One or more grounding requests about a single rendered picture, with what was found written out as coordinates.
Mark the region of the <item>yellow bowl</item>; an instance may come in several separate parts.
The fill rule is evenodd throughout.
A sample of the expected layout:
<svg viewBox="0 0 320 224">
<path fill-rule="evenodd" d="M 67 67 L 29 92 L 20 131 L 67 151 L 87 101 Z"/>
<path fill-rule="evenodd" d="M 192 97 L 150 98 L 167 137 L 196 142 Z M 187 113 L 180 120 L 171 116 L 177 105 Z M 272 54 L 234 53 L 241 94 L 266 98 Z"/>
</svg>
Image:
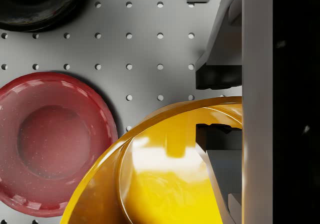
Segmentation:
<svg viewBox="0 0 320 224">
<path fill-rule="evenodd" d="M 240 131 L 242 98 L 170 104 L 111 145 L 74 191 L 60 224 L 234 224 L 199 128 Z"/>
</svg>

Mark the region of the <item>black plate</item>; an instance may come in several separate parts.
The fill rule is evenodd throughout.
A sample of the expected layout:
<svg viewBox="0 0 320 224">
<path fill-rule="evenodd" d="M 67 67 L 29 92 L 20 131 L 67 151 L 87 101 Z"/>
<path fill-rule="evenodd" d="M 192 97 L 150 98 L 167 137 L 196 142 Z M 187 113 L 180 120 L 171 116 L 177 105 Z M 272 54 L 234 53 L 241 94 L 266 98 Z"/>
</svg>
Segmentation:
<svg viewBox="0 0 320 224">
<path fill-rule="evenodd" d="M 0 0 L 0 29 L 28 32 L 65 18 L 81 0 Z"/>
</svg>

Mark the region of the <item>red plate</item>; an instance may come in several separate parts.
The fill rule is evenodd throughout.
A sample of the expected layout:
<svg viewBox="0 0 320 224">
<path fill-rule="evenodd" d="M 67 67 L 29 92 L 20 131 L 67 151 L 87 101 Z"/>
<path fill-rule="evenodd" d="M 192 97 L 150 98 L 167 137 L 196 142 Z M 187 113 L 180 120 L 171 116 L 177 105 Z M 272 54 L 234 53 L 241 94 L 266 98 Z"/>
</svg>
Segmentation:
<svg viewBox="0 0 320 224">
<path fill-rule="evenodd" d="M 118 139 L 87 84 L 37 72 L 0 88 L 0 202 L 36 217 L 63 214 L 77 185 Z"/>
</svg>

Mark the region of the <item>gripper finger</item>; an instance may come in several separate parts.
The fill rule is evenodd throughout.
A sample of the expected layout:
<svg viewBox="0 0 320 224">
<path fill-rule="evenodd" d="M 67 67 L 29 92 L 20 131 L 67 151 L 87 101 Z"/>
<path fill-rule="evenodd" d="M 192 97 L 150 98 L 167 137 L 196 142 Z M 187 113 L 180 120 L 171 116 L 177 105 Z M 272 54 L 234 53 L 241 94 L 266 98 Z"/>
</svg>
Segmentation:
<svg viewBox="0 0 320 224">
<path fill-rule="evenodd" d="M 196 150 L 204 160 L 223 224 L 242 223 L 242 130 L 197 124 Z"/>
<path fill-rule="evenodd" d="M 242 85 L 242 0 L 221 0 L 204 54 L 195 65 L 196 89 Z"/>
</svg>

